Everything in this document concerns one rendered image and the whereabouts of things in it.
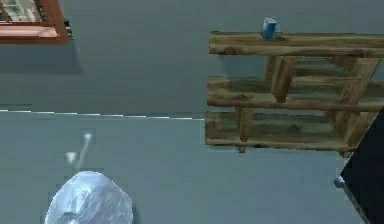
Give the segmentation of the blue and white box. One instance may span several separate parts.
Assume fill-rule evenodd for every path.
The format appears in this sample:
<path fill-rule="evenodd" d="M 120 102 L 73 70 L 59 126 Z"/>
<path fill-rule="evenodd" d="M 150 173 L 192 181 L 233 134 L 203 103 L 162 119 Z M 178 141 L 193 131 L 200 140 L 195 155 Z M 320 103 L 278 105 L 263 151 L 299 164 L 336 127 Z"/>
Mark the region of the blue and white box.
<path fill-rule="evenodd" d="M 277 21 L 271 17 L 265 17 L 262 25 L 261 36 L 264 40 L 273 40 Z"/>

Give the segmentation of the wooden shelf unit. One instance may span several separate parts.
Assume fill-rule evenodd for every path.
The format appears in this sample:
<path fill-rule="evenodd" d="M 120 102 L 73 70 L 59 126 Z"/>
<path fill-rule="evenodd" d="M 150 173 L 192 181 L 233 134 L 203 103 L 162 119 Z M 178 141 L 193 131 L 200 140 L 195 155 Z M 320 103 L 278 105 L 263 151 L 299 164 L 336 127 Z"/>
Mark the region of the wooden shelf unit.
<path fill-rule="evenodd" d="M 207 82 L 212 146 L 335 151 L 349 157 L 384 108 L 384 34 L 213 31 L 210 53 L 267 59 L 263 78 Z"/>

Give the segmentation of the black flat television set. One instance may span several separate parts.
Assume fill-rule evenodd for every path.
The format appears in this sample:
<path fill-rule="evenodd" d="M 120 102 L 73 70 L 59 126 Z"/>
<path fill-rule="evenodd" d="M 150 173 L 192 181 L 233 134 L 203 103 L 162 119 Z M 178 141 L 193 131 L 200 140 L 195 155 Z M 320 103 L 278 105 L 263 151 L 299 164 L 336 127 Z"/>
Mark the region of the black flat television set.
<path fill-rule="evenodd" d="M 384 224 L 384 106 L 334 185 L 344 190 L 364 224 Z"/>

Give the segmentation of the red framed wall picture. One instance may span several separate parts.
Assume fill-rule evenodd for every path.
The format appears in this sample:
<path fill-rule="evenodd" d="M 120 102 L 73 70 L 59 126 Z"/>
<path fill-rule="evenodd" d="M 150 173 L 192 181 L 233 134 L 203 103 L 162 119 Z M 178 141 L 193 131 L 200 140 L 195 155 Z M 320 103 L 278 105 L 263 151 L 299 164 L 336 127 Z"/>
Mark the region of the red framed wall picture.
<path fill-rule="evenodd" d="M 73 39 L 60 0 L 0 0 L 0 44 L 66 44 Z"/>

